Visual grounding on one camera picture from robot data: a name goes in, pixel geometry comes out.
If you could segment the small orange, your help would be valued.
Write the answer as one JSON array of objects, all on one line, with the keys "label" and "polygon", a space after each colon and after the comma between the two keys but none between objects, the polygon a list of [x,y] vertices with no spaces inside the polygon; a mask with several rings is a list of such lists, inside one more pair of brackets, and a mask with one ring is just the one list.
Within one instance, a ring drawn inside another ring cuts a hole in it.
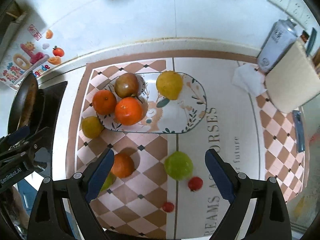
[{"label": "small orange", "polygon": [[118,178],[129,177],[135,171],[135,164],[130,156],[118,153],[114,156],[114,164],[111,173]]}]

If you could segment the black frying pan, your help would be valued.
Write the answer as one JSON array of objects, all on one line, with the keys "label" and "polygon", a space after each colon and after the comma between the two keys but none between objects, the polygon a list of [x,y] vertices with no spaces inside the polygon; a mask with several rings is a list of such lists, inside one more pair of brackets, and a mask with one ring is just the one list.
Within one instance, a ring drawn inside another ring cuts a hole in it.
[{"label": "black frying pan", "polygon": [[30,135],[40,129],[44,113],[44,91],[39,89],[36,77],[29,72],[23,79],[13,100],[9,120],[8,134],[28,126]]}]

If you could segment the oval floral ceramic plate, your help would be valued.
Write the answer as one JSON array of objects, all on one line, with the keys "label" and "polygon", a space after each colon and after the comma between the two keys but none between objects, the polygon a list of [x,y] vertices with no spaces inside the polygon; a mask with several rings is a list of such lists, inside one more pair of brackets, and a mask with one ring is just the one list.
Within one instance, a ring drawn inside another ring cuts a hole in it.
[{"label": "oval floral ceramic plate", "polygon": [[156,80],[159,72],[136,75],[140,85],[138,100],[144,109],[143,118],[138,123],[125,126],[117,122],[113,113],[97,114],[98,119],[106,129],[115,132],[182,134],[191,131],[206,113],[206,93],[192,76],[179,74],[183,87],[177,100],[169,100],[158,92]]}]

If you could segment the small red cherry tomato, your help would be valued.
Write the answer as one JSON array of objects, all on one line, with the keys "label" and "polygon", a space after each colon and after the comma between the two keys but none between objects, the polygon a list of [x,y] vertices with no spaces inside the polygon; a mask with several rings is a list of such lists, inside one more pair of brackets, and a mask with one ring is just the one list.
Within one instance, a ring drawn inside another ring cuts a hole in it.
[{"label": "small red cherry tomato", "polygon": [[165,202],[162,205],[162,209],[164,212],[171,213],[175,209],[175,205],[172,202]]}]

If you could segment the grey spray can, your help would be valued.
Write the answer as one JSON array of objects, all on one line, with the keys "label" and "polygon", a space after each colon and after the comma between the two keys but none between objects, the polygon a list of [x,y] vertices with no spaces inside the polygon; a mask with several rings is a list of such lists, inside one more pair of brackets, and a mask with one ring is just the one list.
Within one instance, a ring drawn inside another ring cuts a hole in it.
[{"label": "grey spray can", "polygon": [[283,54],[298,38],[291,18],[278,20],[272,27],[270,34],[257,58],[257,64],[262,72],[268,73],[280,60]]}]

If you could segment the brownish red-green apple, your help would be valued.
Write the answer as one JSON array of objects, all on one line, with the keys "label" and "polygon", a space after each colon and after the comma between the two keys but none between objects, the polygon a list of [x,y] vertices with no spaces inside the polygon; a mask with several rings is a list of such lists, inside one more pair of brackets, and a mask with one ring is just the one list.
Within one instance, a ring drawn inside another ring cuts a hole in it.
[{"label": "brownish red-green apple", "polygon": [[136,97],[139,92],[139,82],[135,74],[125,73],[116,79],[114,90],[120,98]]}]

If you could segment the blue smartphone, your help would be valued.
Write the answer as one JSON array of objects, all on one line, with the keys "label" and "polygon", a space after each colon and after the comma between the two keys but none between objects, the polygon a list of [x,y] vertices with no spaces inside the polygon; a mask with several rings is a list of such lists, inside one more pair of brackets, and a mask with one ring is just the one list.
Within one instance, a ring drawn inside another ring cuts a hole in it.
[{"label": "blue smartphone", "polygon": [[296,134],[296,144],[297,152],[305,151],[305,139],[304,139],[304,128],[302,123],[302,113],[301,111],[294,110],[292,111],[293,122],[295,124],[295,134]]}]

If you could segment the large yellow lemon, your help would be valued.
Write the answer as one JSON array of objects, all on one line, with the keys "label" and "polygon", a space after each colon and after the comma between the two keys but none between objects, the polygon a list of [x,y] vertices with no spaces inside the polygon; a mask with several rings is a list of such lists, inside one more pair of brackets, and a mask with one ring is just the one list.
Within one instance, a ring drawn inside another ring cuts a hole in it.
[{"label": "large yellow lemon", "polygon": [[183,79],[175,71],[162,72],[156,80],[158,92],[169,100],[177,100],[183,88]]}]

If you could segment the colourful wall sticker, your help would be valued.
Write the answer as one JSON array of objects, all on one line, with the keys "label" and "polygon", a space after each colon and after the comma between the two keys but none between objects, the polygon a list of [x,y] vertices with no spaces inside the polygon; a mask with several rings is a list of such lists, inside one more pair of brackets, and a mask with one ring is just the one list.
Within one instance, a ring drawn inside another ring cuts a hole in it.
[{"label": "colourful wall sticker", "polygon": [[60,31],[41,30],[29,23],[18,32],[1,61],[1,83],[17,90],[28,73],[36,78],[59,66],[66,59]]}]

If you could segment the cream utensil holder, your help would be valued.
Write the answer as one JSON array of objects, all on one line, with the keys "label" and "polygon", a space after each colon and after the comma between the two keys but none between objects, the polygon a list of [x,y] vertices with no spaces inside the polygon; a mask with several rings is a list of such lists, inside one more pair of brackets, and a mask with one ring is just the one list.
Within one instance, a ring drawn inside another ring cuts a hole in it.
[{"label": "cream utensil holder", "polygon": [[306,55],[299,38],[265,77],[267,94],[277,110],[290,113],[319,94],[319,64]]}]

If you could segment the utensils in holder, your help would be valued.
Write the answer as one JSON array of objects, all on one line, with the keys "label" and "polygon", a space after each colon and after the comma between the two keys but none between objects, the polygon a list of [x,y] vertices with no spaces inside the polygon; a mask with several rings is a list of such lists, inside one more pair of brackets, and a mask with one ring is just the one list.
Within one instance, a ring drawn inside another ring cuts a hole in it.
[{"label": "utensils in holder", "polygon": [[316,36],[317,30],[315,28],[312,28],[310,35],[306,31],[302,31],[300,39],[302,40],[302,44],[306,45],[305,53],[307,59],[311,60],[317,75],[319,75],[319,50],[313,58],[311,57],[311,51],[315,45]]}]

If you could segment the green apple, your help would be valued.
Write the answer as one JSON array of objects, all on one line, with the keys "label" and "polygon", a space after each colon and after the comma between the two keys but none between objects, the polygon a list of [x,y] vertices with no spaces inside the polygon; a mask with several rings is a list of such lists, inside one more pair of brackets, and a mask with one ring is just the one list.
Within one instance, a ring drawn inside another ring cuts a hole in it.
[{"label": "green apple", "polygon": [[116,178],[117,178],[117,177],[116,177],[112,172],[110,172],[110,173],[108,174],[105,182],[103,183],[102,188],[101,188],[100,191],[102,192],[102,191],[107,190],[111,185],[114,184],[114,182],[116,181]]},{"label": "green apple", "polygon": [[164,162],[167,175],[177,181],[190,178],[193,174],[193,167],[189,156],[181,151],[174,152]]}]

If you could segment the large orange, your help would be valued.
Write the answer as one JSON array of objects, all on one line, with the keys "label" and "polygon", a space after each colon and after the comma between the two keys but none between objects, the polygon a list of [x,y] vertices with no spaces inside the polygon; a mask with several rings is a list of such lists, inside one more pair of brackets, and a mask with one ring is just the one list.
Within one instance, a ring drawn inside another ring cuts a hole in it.
[{"label": "large orange", "polygon": [[144,109],[136,98],[128,97],[121,99],[114,111],[115,120],[125,126],[131,126],[142,120]]}]

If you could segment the yellow-green citrus fruit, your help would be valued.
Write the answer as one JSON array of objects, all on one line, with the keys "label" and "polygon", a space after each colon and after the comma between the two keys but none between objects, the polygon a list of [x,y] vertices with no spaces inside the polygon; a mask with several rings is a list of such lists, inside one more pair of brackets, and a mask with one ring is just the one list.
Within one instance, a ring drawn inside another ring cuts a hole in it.
[{"label": "yellow-green citrus fruit", "polygon": [[81,129],[86,137],[94,139],[99,136],[104,127],[97,116],[89,116],[82,120]]}]

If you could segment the dark orange tangerine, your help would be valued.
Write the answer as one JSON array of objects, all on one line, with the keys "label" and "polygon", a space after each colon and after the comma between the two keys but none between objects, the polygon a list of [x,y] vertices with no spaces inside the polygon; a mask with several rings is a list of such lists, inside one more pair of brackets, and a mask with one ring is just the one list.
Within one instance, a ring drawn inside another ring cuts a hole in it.
[{"label": "dark orange tangerine", "polygon": [[95,93],[92,99],[94,110],[100,115],[112,114],[116,108],[117,100],[109,90],[100,90]]}]

